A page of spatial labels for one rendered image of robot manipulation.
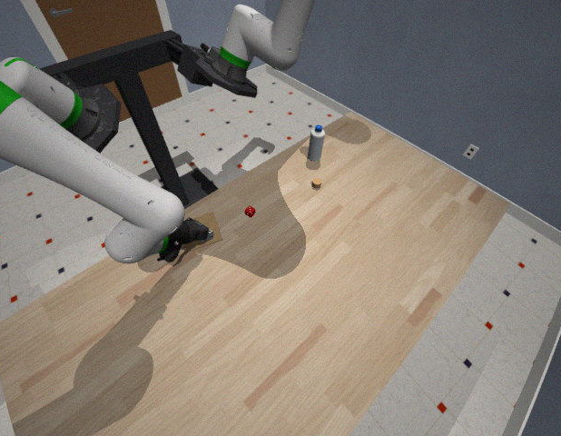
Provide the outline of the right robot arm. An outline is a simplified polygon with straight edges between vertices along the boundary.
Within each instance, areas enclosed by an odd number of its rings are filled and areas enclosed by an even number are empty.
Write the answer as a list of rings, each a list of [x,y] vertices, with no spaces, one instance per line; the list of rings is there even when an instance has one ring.
[[[173,193],[82,141],[101,119],[97,102],[26,60],[9,57],[0,63],[0,159],[122,216],[107,232],[105,250],[119,263],[137,263],[166,249],[168,236],[182,225],[184,207]]]

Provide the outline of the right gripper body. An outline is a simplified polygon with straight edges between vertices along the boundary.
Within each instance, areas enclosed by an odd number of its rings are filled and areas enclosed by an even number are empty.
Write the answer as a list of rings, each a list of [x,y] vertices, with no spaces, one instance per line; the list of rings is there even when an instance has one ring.
[[[168,245],[162,253],[159,253],[161,258],[158,258],[157,261],[173,262],[178,257],[182,244],[204,240],[207,238],[208,232],[209,228],[196,220],[183,221],[181,227],[168,236]]]

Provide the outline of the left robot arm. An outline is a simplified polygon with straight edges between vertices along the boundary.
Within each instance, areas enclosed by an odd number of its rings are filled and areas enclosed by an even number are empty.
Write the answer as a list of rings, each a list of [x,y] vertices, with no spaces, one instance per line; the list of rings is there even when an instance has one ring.
[[[274,22],[247,5],[236,5],[221,49],[201,44],[207,53],[204,61],[235,84],[246,83],[254,56],[276,70],[290,69],[298,60],[314,1],[282,0]]]

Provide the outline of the grey bottle with blue cap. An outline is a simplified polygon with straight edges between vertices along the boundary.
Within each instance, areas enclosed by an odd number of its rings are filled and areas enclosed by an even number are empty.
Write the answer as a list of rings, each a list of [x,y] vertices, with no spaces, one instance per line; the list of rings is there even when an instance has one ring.
[[[316,125],[310,132],[310,144],[308,158],[311,161],[318,161],[321,158],[322,146],[324,142],[325,132],[321,125]]]

